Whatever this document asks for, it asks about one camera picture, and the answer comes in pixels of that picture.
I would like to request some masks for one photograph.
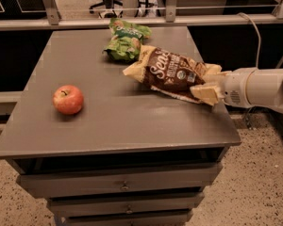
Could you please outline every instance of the gray table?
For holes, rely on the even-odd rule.
[[[152,29],[145,43],[202,60],[186,27]],[[223,104],[182,102],[125,77],[127,65],[102,53],[110,38],[108,29],[53,33],[0,136],[0,159],[69,225],[187,221],[226,150],[241,139]],[[62,116],[51,103],[65,84],[85,95],[75,116]],[[99,201],[102,211],[91,213]],[[119,204],[109,211],[113,202]]]

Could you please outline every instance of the green bag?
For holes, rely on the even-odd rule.
[[[151,29],[147,26],[123,21],[118,18],[110,20],[109,28],[112,39],[105,48],[112,60],[129,63],[139,58],[143,39],[151,36]]]

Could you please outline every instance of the drawer handle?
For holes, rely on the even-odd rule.
[[[127,210],[125,211],[128,215],[130,215],[130,214],[133,214],[133,211],[131,210],[131,206],[130,205],[128,205],[128,208],[127,208]]]
[[[123,186],[121,186],[121,190],[122,190],[122,191],[127,191],[127,190],[129,190],[129,186],[126,184],[126,181],[124,181]]]

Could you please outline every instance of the speckled floor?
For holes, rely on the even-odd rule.
[[[283,225],[283,138],[267,113],[251,119],[232,114],[242,145],[226,154],[224,168],[186,226]],[[0,226],[55,225],[45,200],[35,200],[16,185],[17,173],[0,161]]]

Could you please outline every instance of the apple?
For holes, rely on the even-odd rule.
[[[83,107],[84,96],[78,87],[65,85],[56,90],[53,96],[54,107],[62,114],[74,115]]]

